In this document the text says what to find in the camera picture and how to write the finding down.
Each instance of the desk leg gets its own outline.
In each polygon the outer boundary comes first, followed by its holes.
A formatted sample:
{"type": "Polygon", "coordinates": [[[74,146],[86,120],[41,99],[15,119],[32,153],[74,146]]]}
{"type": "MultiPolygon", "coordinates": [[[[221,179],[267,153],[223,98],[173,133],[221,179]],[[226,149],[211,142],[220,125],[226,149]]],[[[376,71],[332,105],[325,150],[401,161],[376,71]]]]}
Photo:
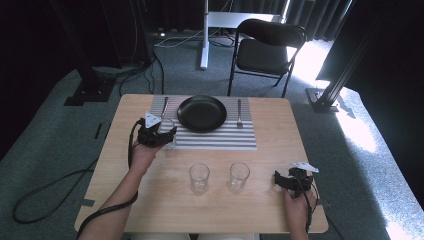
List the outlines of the desk leg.
{"type": "Polygon", "coordinates": [[[206,70],[208,68],[208,58],[209,58],[209,25],[208,25],[208,0],[205,0],[205,16],[204,16],[204,28],[203,28],[203,49],[202,49],[202,59],[200,62],[200,69],[206,70]]]}

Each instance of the fork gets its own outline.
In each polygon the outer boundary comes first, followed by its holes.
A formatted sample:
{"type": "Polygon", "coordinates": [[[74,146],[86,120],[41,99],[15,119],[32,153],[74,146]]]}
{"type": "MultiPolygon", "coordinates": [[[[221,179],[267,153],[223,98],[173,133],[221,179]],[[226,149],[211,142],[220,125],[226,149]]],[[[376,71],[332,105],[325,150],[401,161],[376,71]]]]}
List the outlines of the fork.
{"type": "Polygon", "coordinates": [[[168,108],[168,97],[165,97],[165,103],[163,104],[162,113],[160,114],[160,118],[163,119],[165,117],[166,109],[168,108]]]}
{"type": "Polygon", "coordinates": [[[238,100],[238,120],[237,120],[237,128],[243,128],[243,122],[241,121],[241,100],[238,100]]]}

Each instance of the black folding chair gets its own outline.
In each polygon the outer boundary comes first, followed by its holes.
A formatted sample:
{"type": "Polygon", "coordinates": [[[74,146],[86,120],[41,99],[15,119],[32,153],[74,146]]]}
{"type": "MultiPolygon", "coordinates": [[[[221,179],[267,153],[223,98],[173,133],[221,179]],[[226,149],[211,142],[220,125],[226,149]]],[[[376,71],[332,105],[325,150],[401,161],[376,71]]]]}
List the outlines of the black folding chair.
{"type": "Polygon", "coordinates": [[[295,58],[305,42],[305,29],[300,26],[259,19],[244,20],[236,30],[227,96],[231,94],[234,73],[278,79],[274,87],[288,73],[281,95],[284,98],[295,58]],[[245,38],[239,42],[241,34],[245,35],[245,38]],[[287,55],[287,47],[295,49],[290,59],[287,55]]]}

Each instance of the black plate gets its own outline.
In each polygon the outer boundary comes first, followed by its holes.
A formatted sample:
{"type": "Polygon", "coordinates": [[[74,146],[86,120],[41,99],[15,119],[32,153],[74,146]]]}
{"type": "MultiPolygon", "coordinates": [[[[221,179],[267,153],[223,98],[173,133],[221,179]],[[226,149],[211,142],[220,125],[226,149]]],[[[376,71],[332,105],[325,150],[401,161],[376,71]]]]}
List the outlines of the black plate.
{"type": "Polygon", "coordinates": [[[227,109],[214,97],[196,95],[181,103],[177,115],[184,127],[195,132],[209,132],[225,122],[227,109]]]}

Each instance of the chair backrest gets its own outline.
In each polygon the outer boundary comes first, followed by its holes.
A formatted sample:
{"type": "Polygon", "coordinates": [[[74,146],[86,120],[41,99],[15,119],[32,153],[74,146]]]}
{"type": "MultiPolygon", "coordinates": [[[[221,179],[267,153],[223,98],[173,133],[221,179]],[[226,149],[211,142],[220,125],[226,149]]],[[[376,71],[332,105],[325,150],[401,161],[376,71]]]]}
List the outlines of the chair backrest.
{"type": "Polygon", "coordinates": [[[240,23],[236,31],[237,40],[241,33],[262,43],[275,46],[289,46],[299,49],[306,42],[305,29],[301,26],[259,19],[247,19],[240,23]]]}

